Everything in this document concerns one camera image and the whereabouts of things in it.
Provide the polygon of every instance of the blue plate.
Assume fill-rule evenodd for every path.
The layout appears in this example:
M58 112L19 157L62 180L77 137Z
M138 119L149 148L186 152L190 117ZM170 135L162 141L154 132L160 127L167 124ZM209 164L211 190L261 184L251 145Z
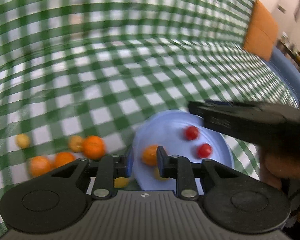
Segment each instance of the blue plate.
M186 140L184 129L194 125L199 129L200 136L193 141ZM197 157L197 147L208 143L212 147L211 159L228 167L234 167L232 153L223 136L215 131L204 128L202 118L179 110L168 110L149 118L136 132L132 144L134 154L133 172L143 190L176 190L176 180L157 180L154 177L154 167L141 161L146 147L157 144L166 149L168 155L187 157L191 162L201 163ZM199 179L196 179L199 194L203 190Z

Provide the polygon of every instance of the red cherry tomato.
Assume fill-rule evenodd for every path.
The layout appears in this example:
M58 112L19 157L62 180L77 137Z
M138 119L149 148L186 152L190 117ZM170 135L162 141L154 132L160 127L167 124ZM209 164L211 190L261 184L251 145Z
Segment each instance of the red cherry tomato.
M195 126L189 126L185 130L185 136L188 140L195 140L199 136L199 130Z
M208 158L212 153L212 148L210 144L204 143L198 147L197 155L200 158Z

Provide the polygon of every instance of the yellow fruit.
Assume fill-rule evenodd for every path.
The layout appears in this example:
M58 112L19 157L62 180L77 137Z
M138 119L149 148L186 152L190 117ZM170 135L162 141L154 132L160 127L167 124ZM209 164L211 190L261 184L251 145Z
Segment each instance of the yellow fruit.
M128 178L119 177L119 178L114 179L114 187L115 188L127 187L128 184L129 184Z
M69 149L72 150L74 153L82 151L82 142L83 138L79 135L71 136L68 141Z
M158 168L158 167L155 167L155 168L154 168L153 174L154 174L154 177L155 177L157 180L167 180L167 179L169 179L169 178L161 178L161 177L160 177L160 172L159 172L159 168Z
M18 134L16 136L16 144L21 148L21 149L25 149L28 148L30 145L30 138L24 134Z
M143 163L149 166L157 165L157 147L158 145L150 145L148 146L142 154L141 160Z

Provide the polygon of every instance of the logo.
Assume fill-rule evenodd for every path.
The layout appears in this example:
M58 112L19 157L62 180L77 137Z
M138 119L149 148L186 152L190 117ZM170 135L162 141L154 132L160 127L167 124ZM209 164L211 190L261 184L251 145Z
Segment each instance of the logo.
M228 129L231 128L231 123L227 120L224 120L224 119L217 119L215 117L211 117L210 122L212 122L216 125L222 125L222 126L228 128Z
M146 197L149 197L150 194L145 192L145 193L141 193L140 196L143 197L143 198L146 198Z

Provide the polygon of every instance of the orange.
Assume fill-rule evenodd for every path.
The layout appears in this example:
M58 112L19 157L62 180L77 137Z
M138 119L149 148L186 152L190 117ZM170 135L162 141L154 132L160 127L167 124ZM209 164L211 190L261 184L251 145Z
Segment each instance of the orange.
M142 154L141 160L143 163L150 165L150 166L156 166L157 165L157 147L158 145L150 145L148 146Z
M74 160L75 160L75 157L71 153L61 152L61 153L58 153L56 155L56 157L54 158L53 165L55 168L59 168L65 164L73 162Z
M106 145L102 138L91 135L84 139L82 143L82 152L89 159L101 159L106 153Z
M45 156L36 156L30 159L30 174L33 177L38 177L52 170L50 160Z

